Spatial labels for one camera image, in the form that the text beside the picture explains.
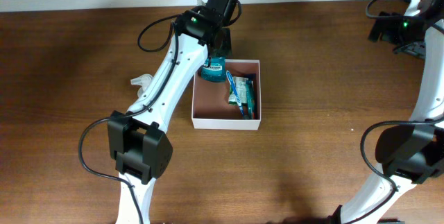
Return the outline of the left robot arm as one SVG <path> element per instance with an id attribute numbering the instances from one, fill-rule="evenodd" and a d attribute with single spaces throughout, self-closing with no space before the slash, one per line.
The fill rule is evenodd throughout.
<path id="1" fill-rule="evenodd" d="M 138 99 L 108 121 L 110 157 L 121 181 L 118 223 L 148 223 L 155 181 L 171 161 L 172 114 L 208 53 L 221 47 L 226 28 L 241 15 L 239 0 L 207 0 L 173 18 L 169 49 Z"/>

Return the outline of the blue white toothbrush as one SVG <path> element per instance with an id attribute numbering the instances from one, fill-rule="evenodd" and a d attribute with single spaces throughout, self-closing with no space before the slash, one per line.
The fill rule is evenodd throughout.
<path id="1" fill-rule="evenodd" d="M 232 88 L 232 92 L 233 92 L 233 94 L 234 94 L 234 97 L 235 97 L 235 100 L 236 100 L 237 106 L 238 106 L 238 108 L 239 108 L 239 110 L 240 110 L 240 113 L 241 113 L 243 119 L 248 120 L 248 116 L 247 116 L 246 113 L 244 112 L 244 108 L 243 108 L 243 105 L 242 105 L 241 99 L 240 99 L 240 97 L 239 97 L 239 93 L 238 93 L 238 91 L 237 91 L 237 88 L 236 88 L 235 82 L 234 82 L 234 80 L 233 80 L 232 74 L 231 74 L 228 70 L 226 71 L 226 77 L 227 77 L 227 79 L 228 79 L 228 82 L 230 83 L 230 86 L 231 86 L 231 88 Z"/>

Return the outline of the clear pump soap bottle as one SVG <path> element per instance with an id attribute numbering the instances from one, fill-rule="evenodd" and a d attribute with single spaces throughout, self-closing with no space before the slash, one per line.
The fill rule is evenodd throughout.
<path id="1" fill-rule="evenodd" d="M 139 86 L 139 89 L 137 91 L 137 96 L 141 97 L 148 86 L 151 84 L 151 81 L 153 79 L 153 76 L 150 74 L 143 74 L 137 78 L 133 78 L 130 80 L 130 84 L 134 86 Z"/>

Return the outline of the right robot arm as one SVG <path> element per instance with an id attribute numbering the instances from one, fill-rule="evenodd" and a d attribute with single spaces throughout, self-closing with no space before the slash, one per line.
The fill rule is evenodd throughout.
<path id="1" fill-rule="evenodd" d="M 368 39 L 425 61 L 416 106 L 407 121 L 364 131 L 360 153 L 372 173 L 326 223 L 381 223 L 403 194 L 443 174 L 443 0 L 402 1 L 409 5 L 403 14 L 366 13 L 375 21 Z"/>

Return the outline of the blue mouthwash bottle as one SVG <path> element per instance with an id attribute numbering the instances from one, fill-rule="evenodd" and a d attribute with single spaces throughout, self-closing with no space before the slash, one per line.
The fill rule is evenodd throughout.
<path id="1" fill-rule="evenodd" d="M 213 83 L 222 83 L 226 78 L 225 58 L 222 56 L 208 57 L 201 67 L 200 76 Z"/>

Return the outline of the green white soap packet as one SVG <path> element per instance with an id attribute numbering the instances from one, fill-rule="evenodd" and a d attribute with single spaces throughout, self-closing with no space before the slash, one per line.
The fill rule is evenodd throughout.
<path id="1" fill-rule="evenodd" d="M 238 77 L 238 76 L 233 76 L 232 77 L 234 85 L 236 87 L 236 91 L 238 93 L 239 99 L 242 103 L 242 105 L 247 105 L 247 82 L 248 79 L 244 78 L 244 77 Z M 228 103 L 229 104 L 237 104 L 237 100 L 236 100 L 236 96 L 234 95 L 234 91 L 232 89 L 232 87 L 229 87 L 230 89 L 230 93 L 229 93 L 229 97 L 228 97 Z"/>

